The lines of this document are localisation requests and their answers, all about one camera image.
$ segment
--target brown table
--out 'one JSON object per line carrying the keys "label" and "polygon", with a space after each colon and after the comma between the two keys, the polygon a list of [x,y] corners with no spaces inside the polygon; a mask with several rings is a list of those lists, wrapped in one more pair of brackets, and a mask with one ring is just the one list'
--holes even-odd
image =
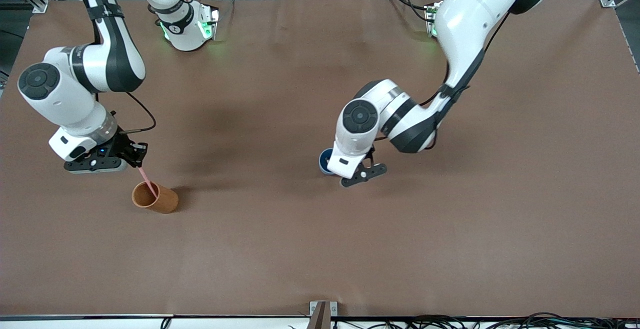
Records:
{"label": "brown table", "polygon": [[[510,17],[417,155],[345,189],[318,170],[343,105],[392,78],[416,101],[445,60],[388,0],[238,1],[222,42],[173,49],[125,2],[158,127],[151,179],[177,213],[136,208],[137,170],[72,175],[56,127],[19,96],[51,47],[89,42],[80,3],[35,15],[2,116],[0,313],[640,316],[640,77],[615,12],[546,0]],[[100,97],[125,128],[148,118]]]}

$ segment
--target pink stick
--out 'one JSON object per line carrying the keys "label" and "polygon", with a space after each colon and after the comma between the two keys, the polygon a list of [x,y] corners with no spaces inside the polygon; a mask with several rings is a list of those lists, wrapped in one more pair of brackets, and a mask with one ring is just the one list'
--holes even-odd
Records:
{"label": "pink stick", "polygon": [[137,167],[137,169],[140,171],[140,174],[142,175],[142,179],[144,179],[144,182],[149,187],[149,190],[151,190],[151,194],[153,194],[153,196],[156,199],[158,199],[158,194],[156,194],[156,191],[154,190],[153,185],[151,185],[151,181],[149,181],[149,178],[147,178],[147,174],[145,173],[145,171],[142,169],[141,166]]}

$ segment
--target white robot link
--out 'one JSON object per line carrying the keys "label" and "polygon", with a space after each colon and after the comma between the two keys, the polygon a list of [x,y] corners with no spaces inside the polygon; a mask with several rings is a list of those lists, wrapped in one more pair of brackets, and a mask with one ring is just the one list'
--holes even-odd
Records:
{"label": "white robot link", "polygon": [[[126,169],[127,164],[141,167],[147,144],[128,137],[141,130],[122,130],[114,112],[108,112],[94,94],[130,94],[146,77],[144,62],[116,0],[82,1],[93,23],[94,42],[50,49],[43,62],[22,72],[18,89],[30,106],[60,126],[48,143],[66,161],[67,171],[115,172]],[[211,20],[202,17],[207,12],[205,5],[186,0],[147,1],[163,22],[180,28],[168,35],[177,49],[191,51],[211,39],[199,24]]]}
{"label": "white robot link", "polygon": [[[521,14],[542,0],[444,0],[434,28],[450,70],[428,107],[417,104],[389,79],[371,81],[340,113],[333,147],[320,154],[320,170],[338,174],[343,187],[387,172],[373,163],[373,143],[380,131],[402,153],[434,146],[437,131],[480,66],[491,28],[507,13]],[[366,167],[362,161],[371,160]]]}

